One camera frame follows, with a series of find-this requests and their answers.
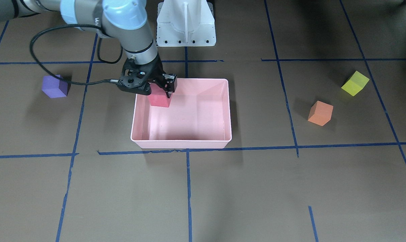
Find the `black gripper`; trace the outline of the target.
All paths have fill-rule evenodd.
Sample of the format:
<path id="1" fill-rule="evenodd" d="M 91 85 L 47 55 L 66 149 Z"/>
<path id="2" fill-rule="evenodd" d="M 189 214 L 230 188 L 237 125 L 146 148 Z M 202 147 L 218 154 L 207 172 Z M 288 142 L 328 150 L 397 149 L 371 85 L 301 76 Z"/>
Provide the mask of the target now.
<path id="1" fill-rule="evenodd" d="M 146 66 L 148 68 L 148 81 L 158 85 L 166 93 L 167 98 L 171 98 L 177 88 L 177 75 L 166 73 L 161 60 L 153 60 Z"/>

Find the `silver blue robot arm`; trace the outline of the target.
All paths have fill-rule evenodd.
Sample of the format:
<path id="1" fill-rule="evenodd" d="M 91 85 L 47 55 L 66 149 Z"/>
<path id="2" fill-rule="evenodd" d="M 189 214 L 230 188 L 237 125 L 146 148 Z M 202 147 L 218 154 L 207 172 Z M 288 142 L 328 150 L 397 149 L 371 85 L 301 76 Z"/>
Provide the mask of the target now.
<path id="1" fill-rule="evenodd" d="M 30 54 L 46 73 L 51 74 L 34 53 L 36 40 L 58 29 L 77 28 L 101 38 L 118 39 L 127 56 L 120 78 L 97 81 L 95 85 L 111 83 L 125 92 L 150 95 L 150 85 L 156 84 L 171 98 L 177 77 L 163 69 L 145 7 L 145 0 L 0 0 L 0 23 L 59 12 L 65 24 L 43 30 L 30 41 Z"/>

